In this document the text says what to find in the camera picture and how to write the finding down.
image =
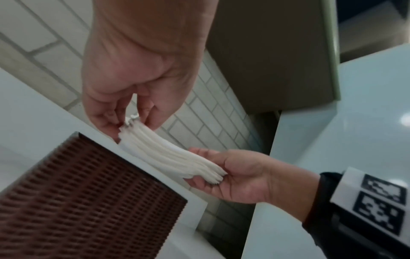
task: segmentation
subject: forearm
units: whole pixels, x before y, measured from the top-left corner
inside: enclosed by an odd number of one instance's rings
[[[304,222],[312,208],[320,176],[273,159],[270,168],[269,203]]]
[[[202,55],[218,0],[94,0],[94,21],[164,54]]]

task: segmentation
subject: white folded paper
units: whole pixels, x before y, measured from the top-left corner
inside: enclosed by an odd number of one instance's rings
[[[138,119],[129,120],[120,130],[119,146],[124,151],[165,174],[182,178],[200,175],[212,184],[220,183],[226,175],[220,166],[164,140]]]

